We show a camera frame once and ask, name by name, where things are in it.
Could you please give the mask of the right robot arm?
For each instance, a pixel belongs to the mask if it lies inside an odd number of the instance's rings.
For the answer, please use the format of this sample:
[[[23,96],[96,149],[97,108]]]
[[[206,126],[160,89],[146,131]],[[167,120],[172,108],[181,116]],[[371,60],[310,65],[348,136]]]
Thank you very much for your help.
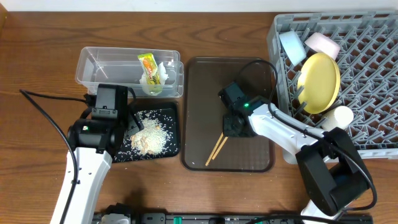
[[[306,222],[335,222],[365,191],[376,190],[345,130],[309,127],[265,98],[245,95],[235,82],[223,88],[218,96],[228,110],[223,116],[224,136],[264,136],[293,155],[310,197],[302,211]]]

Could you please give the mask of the light blue bowl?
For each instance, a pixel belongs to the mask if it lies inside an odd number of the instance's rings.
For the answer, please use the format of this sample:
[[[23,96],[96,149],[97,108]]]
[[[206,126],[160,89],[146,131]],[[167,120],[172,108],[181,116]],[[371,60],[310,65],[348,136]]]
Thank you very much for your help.
[[[297,66],[305,59],[305,49],[295,31],[284,32],[279,35],[279,39],[293,66]]]

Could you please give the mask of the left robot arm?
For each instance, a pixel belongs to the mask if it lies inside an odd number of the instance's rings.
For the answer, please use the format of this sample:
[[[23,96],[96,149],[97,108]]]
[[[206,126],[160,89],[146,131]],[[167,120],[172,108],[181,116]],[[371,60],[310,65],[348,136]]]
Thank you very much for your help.
[[[144,126],[127,102],[131,87],[100,84],[95,96],[68,129],[65,176],[52,223],[90,223],[103,181],[128,130]]]

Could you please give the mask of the yellow green snack wrapper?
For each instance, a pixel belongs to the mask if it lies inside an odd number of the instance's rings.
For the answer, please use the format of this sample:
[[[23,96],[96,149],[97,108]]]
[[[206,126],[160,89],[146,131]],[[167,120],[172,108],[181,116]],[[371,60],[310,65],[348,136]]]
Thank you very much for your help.
[[[160,83],[159,68],[156,64],[154,55],[152,53],[140,54],[137,56],[143,74],[140,79],[140,84],[143,86],[143,90],[148,95],[158,95],[162,91],[162,84]]]

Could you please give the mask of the white green cup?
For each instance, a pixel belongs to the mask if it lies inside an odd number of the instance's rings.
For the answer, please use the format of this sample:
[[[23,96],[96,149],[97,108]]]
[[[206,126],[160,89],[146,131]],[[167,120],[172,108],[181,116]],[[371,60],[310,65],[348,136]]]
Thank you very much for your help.
[[[354,119],[353,111],[347,106],[338,106],[322,116],[325,119],[321,125],[325,131],[334,128],[345,130]]]

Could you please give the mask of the yellow plate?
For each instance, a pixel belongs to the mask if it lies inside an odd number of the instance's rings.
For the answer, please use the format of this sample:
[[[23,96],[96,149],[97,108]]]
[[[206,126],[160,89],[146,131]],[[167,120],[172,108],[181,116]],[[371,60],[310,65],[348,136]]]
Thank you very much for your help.
[[[324,53],[313,54],[301,68],[297,89],[303,87],[298,95],[304,110],[318,114],[327,110],[336,100],[340,89],[340,70],[337,63]]]

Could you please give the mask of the wooden chopstick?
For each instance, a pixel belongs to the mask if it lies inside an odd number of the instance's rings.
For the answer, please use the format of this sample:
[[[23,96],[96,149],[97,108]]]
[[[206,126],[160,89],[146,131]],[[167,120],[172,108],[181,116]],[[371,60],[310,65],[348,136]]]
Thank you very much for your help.
[[[205,163],[205,166],[208,166],[208,164],[210,163],[211,158],[213,157],[214,153],[216,152],[216,150],[217,150],[217,148],[218,148],[218,146],[219,146],[219,144],[220,144],[222,138],[223,138],[223,133],[220,134],[220,136],[219,136],[219,138],[218,138],[218,140],[217,140],[217,142],[216,142],[216,144],[215,144],[215,146],[214,146],[212,152],[211,152],[210,155],[209,155],[209,158],[207,159],[207,161],[206,161],[206,163]]]
[[[223,139],[223,141],[220,143],[220,145],[218,146],[218,148],[217,148],[215,154],[214,154],[213,157],[212,157],[212,160],[215,160],[215,158],[216,158],[217,155],[220,153],[221,149],[223,148],[223,146],[225,145],[225,143],[226,143],[227,140],[228,140],[228,136],[225,137],[225,138]]]

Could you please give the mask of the white napkin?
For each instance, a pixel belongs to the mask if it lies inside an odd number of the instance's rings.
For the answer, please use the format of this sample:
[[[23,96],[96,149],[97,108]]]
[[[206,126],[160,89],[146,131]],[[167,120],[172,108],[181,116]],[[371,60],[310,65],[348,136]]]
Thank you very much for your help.
[[[159,95],[164,88],[165,81],[169,78],[164,63],[158,64],[157,73],[150,78],[146,72],[143,72],[139,83],[142,85],[142,90],[145,94],[150,96]]]

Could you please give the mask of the white rice bowl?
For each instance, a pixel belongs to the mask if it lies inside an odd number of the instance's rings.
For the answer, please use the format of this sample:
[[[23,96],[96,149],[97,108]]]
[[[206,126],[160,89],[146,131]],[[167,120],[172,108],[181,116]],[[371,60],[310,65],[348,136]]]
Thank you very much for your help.
[[[327,54],[333,60],[336,60],[340,51],[340,46],[336,42],[319,32],[313,33],[304,44],[316,52]]]

